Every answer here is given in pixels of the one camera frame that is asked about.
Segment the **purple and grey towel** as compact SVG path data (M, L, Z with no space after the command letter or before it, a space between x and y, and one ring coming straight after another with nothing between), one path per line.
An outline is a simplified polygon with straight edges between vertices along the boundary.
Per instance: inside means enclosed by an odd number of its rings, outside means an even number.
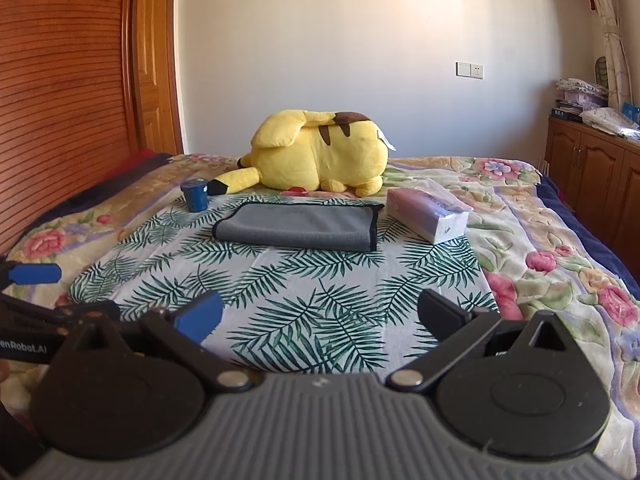
M374 252L378 203L246 203L218 221L213 237L222 242L281 248Z

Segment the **palm leaf print cloth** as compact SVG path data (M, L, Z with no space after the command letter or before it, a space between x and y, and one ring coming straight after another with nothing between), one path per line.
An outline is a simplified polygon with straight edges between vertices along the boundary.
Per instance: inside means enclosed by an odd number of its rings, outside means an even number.
M112 300L133 321L214 290L224 315L205 345L218 356L270 372L379 375L435 347L416 312L424 289L464 310L496 308L466 237L433 245L381 214L368 254L215 240L214 224L242 203L190 212L176 200L81 272L70 300Z

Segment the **floral bed blanket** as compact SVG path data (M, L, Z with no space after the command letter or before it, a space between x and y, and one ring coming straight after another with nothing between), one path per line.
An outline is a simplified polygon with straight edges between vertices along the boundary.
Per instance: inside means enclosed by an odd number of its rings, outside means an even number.
M57 212L10 252L26 263L55 263L61 281L13 285L9 294L47 308L74 306L68 291L81 272L176 200L180 184L209 180L234 166L228 157L180 155L120 192L91 192L78 211ZM396 159L384 188L432 179L471 206L466 237L496 302L513 318L548 309L562 318L612 400L598 456L619 474L639 471L639 289L612 252L565 209L554 186L527 162L498 158ZM251 188L247 202L285 203L294 192Z

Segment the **pink tissue pack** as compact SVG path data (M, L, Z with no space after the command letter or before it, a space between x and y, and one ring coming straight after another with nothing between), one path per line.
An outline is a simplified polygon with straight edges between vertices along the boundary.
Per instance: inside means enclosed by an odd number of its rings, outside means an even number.
M388 190L386 210L390 217L436 245L462 237L473 208L434 180L424 179Z

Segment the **blue cylindrical container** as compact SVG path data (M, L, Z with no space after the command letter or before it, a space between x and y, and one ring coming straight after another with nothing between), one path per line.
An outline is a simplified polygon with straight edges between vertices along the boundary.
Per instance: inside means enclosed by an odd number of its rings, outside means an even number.
M180 184L180 190L190 212L206 211L208 207L208 182L205 179L190 179Z

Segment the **wooden slatted headboard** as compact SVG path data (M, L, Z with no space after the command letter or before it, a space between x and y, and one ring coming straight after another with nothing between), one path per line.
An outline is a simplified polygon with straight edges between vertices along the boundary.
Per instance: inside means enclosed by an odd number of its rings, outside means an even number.
M139 147L131 0L1 0L1 249Z

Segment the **yellow Pikachu plush toy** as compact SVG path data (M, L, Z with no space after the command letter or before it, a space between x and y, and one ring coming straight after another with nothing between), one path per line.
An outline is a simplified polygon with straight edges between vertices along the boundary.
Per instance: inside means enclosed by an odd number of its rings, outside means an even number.
M207 183L210 196L263 185L286 191L376 194L393 144L370 118L356 112L281 110L256 130L239 168Z

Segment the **wooden side cabinet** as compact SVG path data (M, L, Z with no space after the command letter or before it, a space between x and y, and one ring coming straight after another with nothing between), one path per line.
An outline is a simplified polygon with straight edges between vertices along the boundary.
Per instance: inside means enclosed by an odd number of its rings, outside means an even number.
M544 162L577 220L639 277L639 141L551 117Z

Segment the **white folded cloth on cabinet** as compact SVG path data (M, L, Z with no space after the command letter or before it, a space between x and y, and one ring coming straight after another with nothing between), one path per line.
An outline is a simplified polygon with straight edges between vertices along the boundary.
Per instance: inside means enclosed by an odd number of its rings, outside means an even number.
M640 136L639 126L616 108L597 107L593 110L584 110L580 118L585 125L610 136L628 139L639 139Z

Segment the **stack of folded linens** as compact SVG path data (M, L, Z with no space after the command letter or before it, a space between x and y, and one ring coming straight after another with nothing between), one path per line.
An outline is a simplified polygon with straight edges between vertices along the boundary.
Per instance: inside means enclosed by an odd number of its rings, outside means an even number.
M608 107L608 89L578 78L563 78L555 83L556 100L550 116L567 122L582 123L582 113Z

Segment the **wooden door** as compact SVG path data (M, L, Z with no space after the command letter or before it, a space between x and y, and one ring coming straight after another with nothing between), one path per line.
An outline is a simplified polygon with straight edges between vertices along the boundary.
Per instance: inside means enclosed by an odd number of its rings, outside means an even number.
M132 0L132 62L141 145L183 152L174 46L174 0Z

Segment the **floral curtain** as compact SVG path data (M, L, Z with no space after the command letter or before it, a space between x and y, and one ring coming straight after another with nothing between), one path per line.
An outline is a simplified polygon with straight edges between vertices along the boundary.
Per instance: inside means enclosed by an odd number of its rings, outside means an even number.
M620 26L620 2L618 0L594 0L600 20L608 71L608 105L623 108L631 104L632 83L625 51L622 26Z

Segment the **white wall socket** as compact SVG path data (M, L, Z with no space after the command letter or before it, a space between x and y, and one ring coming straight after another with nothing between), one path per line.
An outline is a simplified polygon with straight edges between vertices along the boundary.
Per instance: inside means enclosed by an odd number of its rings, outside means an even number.
M469 62L457 62L456 76L463 78L483 79L484 66L482 64L474 64Z

